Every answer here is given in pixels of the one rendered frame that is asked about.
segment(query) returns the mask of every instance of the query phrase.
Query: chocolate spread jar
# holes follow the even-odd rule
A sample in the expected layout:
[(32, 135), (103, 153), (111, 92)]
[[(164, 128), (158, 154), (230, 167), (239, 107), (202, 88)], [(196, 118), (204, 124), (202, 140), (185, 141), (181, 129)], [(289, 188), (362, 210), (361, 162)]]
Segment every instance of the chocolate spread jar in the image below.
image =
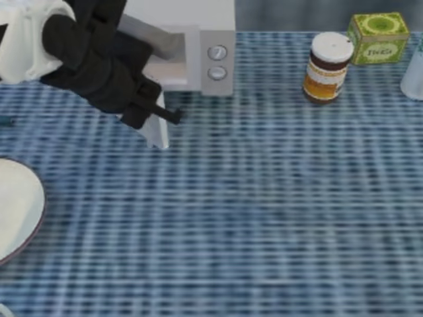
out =
[(347, 36), (324, 32), (314, 38), (303, 84), (311, 102), (328, 104), (338, 98), (353, 54), (354, 45)]

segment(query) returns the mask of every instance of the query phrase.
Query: green box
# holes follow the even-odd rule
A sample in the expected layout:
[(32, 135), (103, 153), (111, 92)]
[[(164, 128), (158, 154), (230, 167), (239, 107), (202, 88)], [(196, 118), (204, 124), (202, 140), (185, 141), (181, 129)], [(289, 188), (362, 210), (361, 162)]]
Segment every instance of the green box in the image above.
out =
[(398, 12), (354, 15), (348, 37), (355, 46), (353, 64), (396, 63), (403, 56), (410, 31)]

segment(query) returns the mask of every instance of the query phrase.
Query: table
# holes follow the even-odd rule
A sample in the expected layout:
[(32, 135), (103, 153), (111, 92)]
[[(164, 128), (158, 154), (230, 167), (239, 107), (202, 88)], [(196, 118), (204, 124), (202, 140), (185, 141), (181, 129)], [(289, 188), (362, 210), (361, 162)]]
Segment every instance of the table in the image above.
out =
[(187, 116), (148, 149), (68, 92), (1, 87), (0, 155), (48, 193), (0, 267), (20, 317), (421, 316), (423, 103), (403, 62), (351, 67), (305, 101), (311, 33), (240, 33), (235, 95), (171, 93)]

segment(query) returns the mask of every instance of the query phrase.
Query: white cup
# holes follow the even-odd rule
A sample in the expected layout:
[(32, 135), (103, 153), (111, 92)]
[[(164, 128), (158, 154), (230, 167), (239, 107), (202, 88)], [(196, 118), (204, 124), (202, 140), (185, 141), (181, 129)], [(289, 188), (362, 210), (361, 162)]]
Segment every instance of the white cup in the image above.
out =
[(15, 317), (15, 315), (5, 305), (0, 304), (0, 317)]

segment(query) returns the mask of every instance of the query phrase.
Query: white plate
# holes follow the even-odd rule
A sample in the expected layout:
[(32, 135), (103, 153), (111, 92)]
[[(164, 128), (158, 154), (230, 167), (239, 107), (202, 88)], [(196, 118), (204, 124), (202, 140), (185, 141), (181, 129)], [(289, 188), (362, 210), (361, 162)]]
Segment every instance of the white plate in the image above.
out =
[(0, 265), (38, 231), (46, 206), (41, 180), (27, 166), (0, 158)]

